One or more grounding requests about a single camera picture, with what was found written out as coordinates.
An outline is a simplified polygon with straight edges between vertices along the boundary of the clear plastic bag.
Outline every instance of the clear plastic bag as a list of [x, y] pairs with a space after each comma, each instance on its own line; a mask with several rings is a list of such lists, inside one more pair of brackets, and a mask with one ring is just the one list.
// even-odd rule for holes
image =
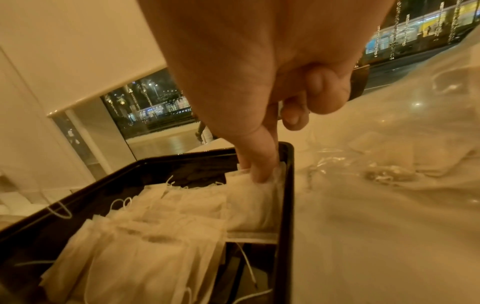
[[316, 117], [297, 193], [295, 303], [478, 303], [480, 29]]

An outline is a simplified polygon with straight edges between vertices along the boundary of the hand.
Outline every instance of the hand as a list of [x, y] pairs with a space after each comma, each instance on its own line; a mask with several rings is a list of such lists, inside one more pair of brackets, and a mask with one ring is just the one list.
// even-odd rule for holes
[[179, 87], [264, 181], [283, 124], [302, 129], [350, 95], [356, 61], [393, 0], [138, 0]]

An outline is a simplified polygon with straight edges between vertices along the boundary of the pavement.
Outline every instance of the pavement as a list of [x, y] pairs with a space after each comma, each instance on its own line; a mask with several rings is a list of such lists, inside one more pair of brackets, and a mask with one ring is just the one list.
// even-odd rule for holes
[[365, 95], [391, 85], [405, 77], [425, 60], [453, 46], [445, 46], [370, 67], [370, 75], [363, 94]]

